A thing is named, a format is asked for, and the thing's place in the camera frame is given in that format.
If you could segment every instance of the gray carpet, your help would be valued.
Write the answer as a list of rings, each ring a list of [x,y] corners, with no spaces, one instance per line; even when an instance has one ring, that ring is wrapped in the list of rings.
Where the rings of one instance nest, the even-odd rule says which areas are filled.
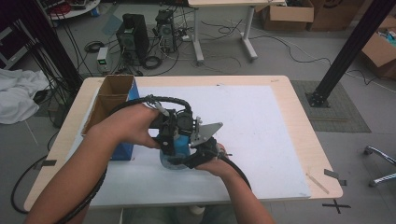
[[[292,81],[291,84],[315,131],[333,133],[371,132],[340,83],[335,86],[329,96],[330,107],[327,108],[311,107],[306,100],[305,93],[313,92],[319,84],[318,81]]]

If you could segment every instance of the human hand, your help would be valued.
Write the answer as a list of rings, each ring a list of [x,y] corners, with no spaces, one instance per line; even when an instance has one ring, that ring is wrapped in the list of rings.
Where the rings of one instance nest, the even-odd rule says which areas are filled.
[[[119,142],[160,148],[149,135],[149,125],[158,115],[159,111],[156,109],[143,104],[132,105],[117,111],[98,125],[101,129],[108,130],[111,137]]]
[[[220,148],[220,150],[223,150],[225,152],[224,145],[218,143],[218,147]],[[218,159],[217,157],[213,158],[211,161],[198,165],[197,167],[195,167],[195,169],[208,171],[210,174],[218,176],[222,179],[239,176],[239,174],[231,165],[227,164],[227,162],[225,161]]]

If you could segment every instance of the office chair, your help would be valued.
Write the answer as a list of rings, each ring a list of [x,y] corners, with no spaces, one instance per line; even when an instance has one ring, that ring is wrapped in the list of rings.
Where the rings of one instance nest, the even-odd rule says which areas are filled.
[[[366,154],[366,155],[371,155],[371,154],[373,154],[373,152],[374,152],[376,155],[380,156],[381,158],[387,160],[388,162],[390,162],[390,163],[393,164],[394,166],[396,166],[396,160],[394,160],[393,158],[391,158],[391,157],[388,156],[387,154],[383,153],[382,151],[380,151],[380,150],[378,150],[378,149],[376,149],[376,148],[374,148],[374,147],[370,147],[370,146],[367,146],[367,147],[364,149],[364,154]],[[372,181],[370,181],[369,186],[370,186],[370,187],[376,187],[378,184],[383,183],[383,182],[385,182],[385,181],[392,180],[392,179],[393,179],[393,180],[396,180],[396,173],[393,174],[393,175],[386,175],[386,176],[383,176],[383,177],[381,177],[381,178],[372,180]]]

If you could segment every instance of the human arm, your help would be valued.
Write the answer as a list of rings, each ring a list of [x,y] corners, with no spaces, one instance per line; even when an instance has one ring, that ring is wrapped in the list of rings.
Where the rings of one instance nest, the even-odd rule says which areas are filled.
[[[35,201],[25,223],[54,223],[90,193],[120,142],[159,147],[149,136],[158,111],[144,105],[126,107],[90,128],[74,155]]]
[[[265,207],[250,190],[244,179],[225,161],[217,158],[196,167],[216,175],[223,181],[233,204],[238,223],[275,223]]]

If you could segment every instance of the forearm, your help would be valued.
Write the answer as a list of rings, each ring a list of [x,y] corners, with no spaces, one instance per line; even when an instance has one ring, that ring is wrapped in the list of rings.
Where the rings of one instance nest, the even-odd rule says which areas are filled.
[[[110,134],[100,126],[88,132],[75,154],[44,188],[26,223],[54,223],[85,199],[118,143]]]
[[[240,176],[222,178],[238,223],[275,223]]]

